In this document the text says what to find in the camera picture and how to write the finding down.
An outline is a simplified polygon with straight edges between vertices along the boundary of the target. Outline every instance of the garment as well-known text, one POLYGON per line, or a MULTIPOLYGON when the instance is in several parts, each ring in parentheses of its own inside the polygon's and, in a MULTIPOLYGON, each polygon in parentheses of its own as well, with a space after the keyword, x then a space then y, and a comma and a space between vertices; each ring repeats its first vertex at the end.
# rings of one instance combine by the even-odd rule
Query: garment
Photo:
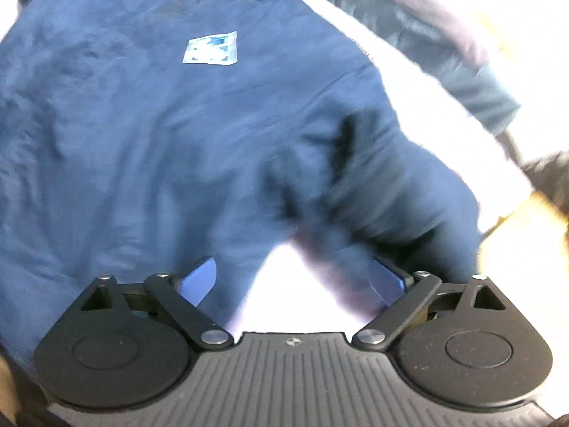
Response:
POLYGON ((223 326, 301 225, 354 277, 385 246, 406 268, 476 271, 474 197, 300 0, 21 2, 0 44, 0 344, 22 366, 101 274, 212 255, 200 308, 223 326), (233 32, 236 63, 182 62, 233 32))

